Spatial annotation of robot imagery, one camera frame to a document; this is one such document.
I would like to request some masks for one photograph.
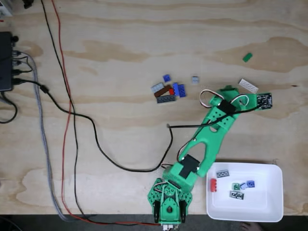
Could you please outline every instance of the brown lego brick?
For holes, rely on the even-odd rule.
[[[170,85],[167,85],[167,86],[165,86],[163,89],[159,90],[158,92],[155,92],[155,93],[154,93],[154,96],[155,96],[155,97],[159,97],[159,96],[161,96],[162,94],[165,94],[167,91],[169,91],[170,88],[171,88],[171,86],[170,86]]]

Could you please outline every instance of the blue lego brick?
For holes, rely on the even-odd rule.
[[[255,182],[253,180],[248,180],[247,185],[249,188],[254,188],[255,187]]]
[[[246,189],[246,188],[248,188],[248,185],[247,185],[246,183],[242,183],[242,184],[241,184],[241,189],[244,190],[244,189]]]
[[[170,75],[164,75],[163,78],[164,78],[165,83],[171,80]]]
[[[228,177],[229,176],[229,171],[228,170],[220,170],[216,172],[217,178],[220,177]]]
[[[172,87],[173,87],[173,90],[174,90],[174,95],[179,96],[180,93],[179,93],[179,86],[178,86],[178,83],[172,84]]]
[[[163,88],[164,88],[164,85],[163,85],[162,82],[160,82],[160,83],[158,83],[158,84],[152,86],[152,87],[151,87],[151,90],[152,90],[153,93],[156,93],[156,92],[158,92],[159,90],[161,90],[161,89],[163,89]]]
[[[184,84],[179,85],[179,93],[180,93],[180,97],[186,96]]]
[[[165,95],[156,98],[157,103],[167,103],[171,101],[175,101],[175,95]]]

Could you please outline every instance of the circuit board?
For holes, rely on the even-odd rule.
[[[257,105],[262,105],[259,110],[270,109],[273,107],[271,93],[264,93],[257,95]]]

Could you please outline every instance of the gray braided cable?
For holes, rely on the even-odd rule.
[[[22,62],[22,63],[27,64],[33,70],[32,71],[33,80],[38,82],[38,80],[39,80],[38,79],[38,70],[37,70],[37,66],[35,64],[34,59],[27,53],[24,53],[24,52],[21,52],[21,53],[28,56],[30,61],[32,62],[32,66],[27,64],[26,62]],[[58,205],[57,199],[54,196],[53,184],[52,184],[51,163],[50,163],[49,149],[48,149],[48,145],[47,145],[47,139],[46,139],[45,128],[44,128],[43,108],[42,108],[41,98],[40,98],[40,94],[39,94],[39,87],[36,84],[33,85],[33,86],[34,86],[35,99],[36,99],[36,102],[37,102],[37,105],[38,105],[38,111],[39,111],[40,134],[41,134],[41,138],[42,138],[42,142],[43,142],[43,146],[44,146],[44,151],[45,151],[45,154],[46,154],[47,178],[48,178],[48,186],[49,186],[49,190],[50,190],[50,194],[51,194],[51,199],[52,199],[54,208],[57,211],[61,220],[66,221],[66,222],[73,222],[73,221],[76,221],[76,220],[75,219],[69,219],[62,213],[61,208]]]

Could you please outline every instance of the red wire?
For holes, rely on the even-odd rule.
[[[66,75],[66,68],[65,68],[65,62],[64,62],[64,55],[63,55],[63,50],[62,50],[62,44],[61,44],[61,21],[60,21],[60,17],[57,11],[57,8],[54,4],[54,1],[51,0],[52,2],[52,6],[53,9],[56,13],[57,16],[57,20],[58,20],[58,38],[59,38],[59,48],[60,48],[60,53],[61,53],[61,58],[62,58],[62,66],[63,66],[63,72],[64,72],[64,80],[66,82],[66,86],[67,86],[67,92],[68,95],[71,96],[71,89],[69,87],[69,83],[68,83],[68,79],[67,79],[67,75]],[[66,122],[66,128],[65,128],[65,132],[64,132],[64,139],[63,139],[63,146],[62,146],[62,185],[61,185],[61,199],[62,199],[62,203],[65,207],[65,209],[67,210],[67,212],[69,213],[70,216],[85,221],[87,223],[91,223],[91,224],[98,224],[98,225],[108,225],[108,223],[103,223],[103,222],[95,222],[95,221],[91,221],[91,220],[87,220],[87,219],[83,219],[80,218],[74,214],[71,213],[71,211],[69,210],[69,208],[67,207],[66,203],[65,203],[65,199],[64,199],[64,157],[65,157],[65,142],[66,142],[66,135],[67,135],[67,130],[68,130],[68,126],[69,126],[69,121],[70,121],[70,117],[71,117],[71,109],[72,109],[72,104],[71,101],[69,101],[69,113],[68,113],[68,117],[67,117],[67,122]],[[159,224],[151,224],[151,223],[142,223],[142,222],[130,222],[130,221],[122,221],[122,222],[114,222],[115,224],[140,224],[140,225],[150,225],[150,226],[158,226]]]

